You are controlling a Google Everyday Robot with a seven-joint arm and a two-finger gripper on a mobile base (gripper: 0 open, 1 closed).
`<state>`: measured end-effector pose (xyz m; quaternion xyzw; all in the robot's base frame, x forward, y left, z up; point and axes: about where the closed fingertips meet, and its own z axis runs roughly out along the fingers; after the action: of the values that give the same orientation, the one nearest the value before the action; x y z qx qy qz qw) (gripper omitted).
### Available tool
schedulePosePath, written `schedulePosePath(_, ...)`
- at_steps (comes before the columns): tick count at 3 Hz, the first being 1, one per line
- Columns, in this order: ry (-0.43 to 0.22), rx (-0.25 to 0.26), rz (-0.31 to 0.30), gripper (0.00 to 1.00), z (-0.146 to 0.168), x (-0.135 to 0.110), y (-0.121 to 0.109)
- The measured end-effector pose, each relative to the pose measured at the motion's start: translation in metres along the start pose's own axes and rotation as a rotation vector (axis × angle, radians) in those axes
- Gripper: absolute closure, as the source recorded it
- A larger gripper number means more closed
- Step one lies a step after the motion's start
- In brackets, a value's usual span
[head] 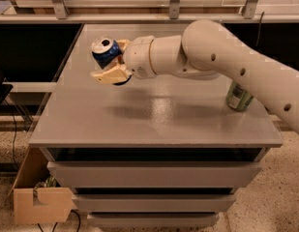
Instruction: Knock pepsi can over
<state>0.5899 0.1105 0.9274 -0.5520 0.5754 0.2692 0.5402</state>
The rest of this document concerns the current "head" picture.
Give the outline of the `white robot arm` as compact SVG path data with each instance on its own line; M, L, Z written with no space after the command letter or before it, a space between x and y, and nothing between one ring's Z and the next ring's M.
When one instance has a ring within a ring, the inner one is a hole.
M91 44L102 84L170 74L188 79L231 78L299 134L299 71L251 49L221 24L197 20L180 35L132 41L101 36Z

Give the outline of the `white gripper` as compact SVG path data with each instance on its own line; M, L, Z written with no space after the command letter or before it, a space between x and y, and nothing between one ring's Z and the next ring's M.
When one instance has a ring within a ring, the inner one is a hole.
M117 64L101 71L91 72L90 75L102 84L125 84L132 75L139 79L156 76L150 63L150 46L153 36L138 37L133 41L117 40L123 54L125 65Z

